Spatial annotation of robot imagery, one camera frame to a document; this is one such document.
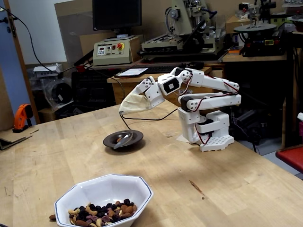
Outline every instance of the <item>red chair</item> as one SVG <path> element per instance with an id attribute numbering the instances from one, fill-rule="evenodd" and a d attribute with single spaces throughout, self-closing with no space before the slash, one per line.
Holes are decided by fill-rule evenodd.
<path id="1" fill-rule="evenodd" d="M 276 153 L 276 157 L 303 173 L 303 145 L 281 149 Z"/>

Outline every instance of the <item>white bowl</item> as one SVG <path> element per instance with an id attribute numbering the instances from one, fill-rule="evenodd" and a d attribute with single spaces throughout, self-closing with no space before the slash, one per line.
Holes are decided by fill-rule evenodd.
<path id="1" fill-rule="evenodd" d="M 111 227 L 130 227 L 140 216 L 153 197 L 148 184 L 143 178 L 127 175 L 106 175 L 73 186 L 55 204 L 57 224 L 62 227 L 75 227 L 70 223 L 68 210 L 86 206 L 89 202 L 95 206 L 106 206 L 116 201 L 129 199 L 137 206 L 137 212 L 130 218 L 118 221 Z"/>

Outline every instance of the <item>red emergency button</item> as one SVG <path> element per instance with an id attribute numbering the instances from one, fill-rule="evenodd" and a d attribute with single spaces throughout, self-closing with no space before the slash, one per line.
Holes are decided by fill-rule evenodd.
<path id="1" fill-rule="evenodd" d="M 117 44 L 117 49 L 118 50 L 123 50 L 124 49 L 124 44 L 122 44 L 122 43 L 119 43 L 119 44 Z"/>

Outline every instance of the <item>milling machine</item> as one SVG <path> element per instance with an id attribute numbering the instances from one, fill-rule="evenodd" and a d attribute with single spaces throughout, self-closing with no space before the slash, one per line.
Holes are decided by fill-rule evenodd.
<path id="1" fill-rule="evenodd" d="M 212 26 L 211 19 L 216 14 L 217 11 L 207 9 L 204 0 L 172 0 L 172 7 L 165 12 L 169 33 L 143 43 L 140 55 L 217 55 L 223 48 L 225 31 Z"/>

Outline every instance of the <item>trail mix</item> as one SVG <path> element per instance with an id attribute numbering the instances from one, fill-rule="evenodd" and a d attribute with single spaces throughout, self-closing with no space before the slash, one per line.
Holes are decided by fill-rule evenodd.
<path id="1" fill-rule="evenodd" d="M 117 201 L 115 204 L 108 203 L 104 207 L 95 206 L 89 203 L 86 207 L 79 207 L 69 210 L 70 222 L 76 226 L 82 227 L 101 227 L 108 226 L 120 220 L 134 215 L 137 206 L 129 199 L 123 203 Z"/>

